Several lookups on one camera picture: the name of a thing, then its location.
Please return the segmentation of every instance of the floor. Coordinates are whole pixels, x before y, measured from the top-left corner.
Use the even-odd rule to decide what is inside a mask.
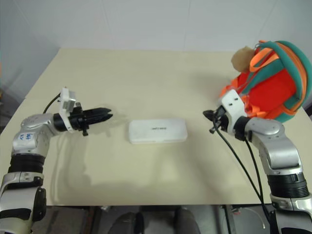
[[[220,206],[183,206],[192,211],[201,234],[228,234],[225,213]],[[107,234],[112,223],[122,214],[138,212],[139,206],[111,207],[102,211],[98,224],[92,234]],[[172,228],[173,212],[143,212],[145,234],[174,234]],[[241,208],[234,214],[238,234],[269,234],[270,228],[260,206]]]

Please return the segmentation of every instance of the backpack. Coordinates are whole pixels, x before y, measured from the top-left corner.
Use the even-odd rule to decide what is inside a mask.
[[[295,45],[287,41],[260,41],[249,71],[223,88],[221,96],[235,89],[249,117],[291,119],[312,87],[312,66]]]

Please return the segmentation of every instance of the white wall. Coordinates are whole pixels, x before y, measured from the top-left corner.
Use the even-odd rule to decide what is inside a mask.
[[[235,51],[289,40],[312,58],[311,0],[0,0],[2,89],[21,102],[59,47]]]

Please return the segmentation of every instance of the table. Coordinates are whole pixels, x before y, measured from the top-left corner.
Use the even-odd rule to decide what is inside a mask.
[[[0,136],[0,176],[8,169],[21,121],[42,113],[67,86],[83,109],[107,107],[113,118],[92,125],[89,136],[51,139],[44,165],[48,205],[167,205],[259,203],[249,181],[202,112],[215,109],[221,88],[237,75],[232,53],[60,49]],[[49,111],[58,112],[54,103]],[[132,145],[132,119],[184,118],[182,143]],[[312,123],[301,109],[285,124],[312,185]],[[226,136],[256,183],[247,147]],[[265,202],[270,202],[260,166]]]

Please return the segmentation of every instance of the robotic arm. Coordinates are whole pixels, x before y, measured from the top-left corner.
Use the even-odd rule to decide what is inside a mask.
[[[75,94],[63,88],[59,114],[40,114],[26,118],[13,140],[11,166],[0,188],[0,234],[30,234],[33,222],[46,212],[46,190],[42,188],[43,165],[50,138],[60,132],[83,131],[90,124],[112,117],[111,110],[83,111]]]
[[[272,234],[312,234],[312,194],[303,175],[295,145],[276,120],[248,118],[244,103],[235,90],[219,100],[215,111],[204,116],[239,140],[250,141],[258,150],[271,189],[275,210],[270,213]]]

